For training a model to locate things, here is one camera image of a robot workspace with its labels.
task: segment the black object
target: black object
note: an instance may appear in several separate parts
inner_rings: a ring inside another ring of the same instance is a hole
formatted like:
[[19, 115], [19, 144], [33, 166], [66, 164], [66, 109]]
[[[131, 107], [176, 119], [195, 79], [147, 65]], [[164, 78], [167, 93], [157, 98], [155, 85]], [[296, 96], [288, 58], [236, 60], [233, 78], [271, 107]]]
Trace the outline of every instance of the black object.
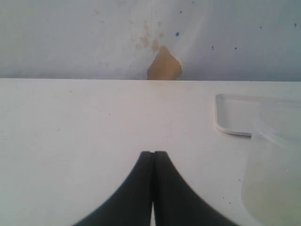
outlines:
[[119, 189], [75, 226], [237, 226], [202, 200], [166, 152], [141, 152]]
[[236, 226], [188, 186], [166, 152], [155, 152], [154, 162], [156, 226]]
[[141, 152], [118, 190], [75, 226], [150, 226], [153, 160], [154, 153]]

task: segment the white wall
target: white wall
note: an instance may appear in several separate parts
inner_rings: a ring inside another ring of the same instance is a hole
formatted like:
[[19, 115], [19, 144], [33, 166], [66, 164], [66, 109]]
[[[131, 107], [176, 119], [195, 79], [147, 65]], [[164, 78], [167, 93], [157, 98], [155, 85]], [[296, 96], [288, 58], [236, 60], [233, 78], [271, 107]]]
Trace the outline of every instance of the white wall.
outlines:
[[182, 79], [301, 81], [300, 12], [300, 0], [0, 0], [0, 77], [145, 79], [158, 40]]

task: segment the white plastic tray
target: white plastic tray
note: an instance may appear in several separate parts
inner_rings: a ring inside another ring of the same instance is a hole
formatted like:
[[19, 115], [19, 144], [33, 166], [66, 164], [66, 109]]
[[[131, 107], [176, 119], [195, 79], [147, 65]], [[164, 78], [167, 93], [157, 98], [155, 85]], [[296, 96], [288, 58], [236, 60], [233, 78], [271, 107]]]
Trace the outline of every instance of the white plastic tray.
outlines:
[[214, 97], [215, 124], [224, 133], [252, 135], [252, 120], [260, 103], [271, 101], [292, 102], [276, 97], [255, 97], [237, 94], [218, 94]]

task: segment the white table surface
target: white table surface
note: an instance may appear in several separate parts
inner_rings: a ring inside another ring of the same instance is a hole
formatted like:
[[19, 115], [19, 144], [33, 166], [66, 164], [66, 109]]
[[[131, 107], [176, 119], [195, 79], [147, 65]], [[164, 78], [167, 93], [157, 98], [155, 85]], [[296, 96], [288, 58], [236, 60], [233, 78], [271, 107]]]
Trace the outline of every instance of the white table surface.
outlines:
[[250, 139], [215, 127], [219, 93], [296, 98], [301, 82], [0, 79], [0, 225], [76, 223], [144, 150], [167, 151], [210, 205], [257, 225], [240, 198]]

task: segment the clear plastic container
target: clear plastic container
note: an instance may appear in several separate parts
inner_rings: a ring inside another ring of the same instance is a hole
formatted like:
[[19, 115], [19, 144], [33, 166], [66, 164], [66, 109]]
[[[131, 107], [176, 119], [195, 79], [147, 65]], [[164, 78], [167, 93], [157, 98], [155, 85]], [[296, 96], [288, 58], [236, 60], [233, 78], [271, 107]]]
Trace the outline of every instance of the clear plastic container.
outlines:
[[261, 105], [251, 143], [244, 206], [265, 226], [301, 226], [301, 104]]

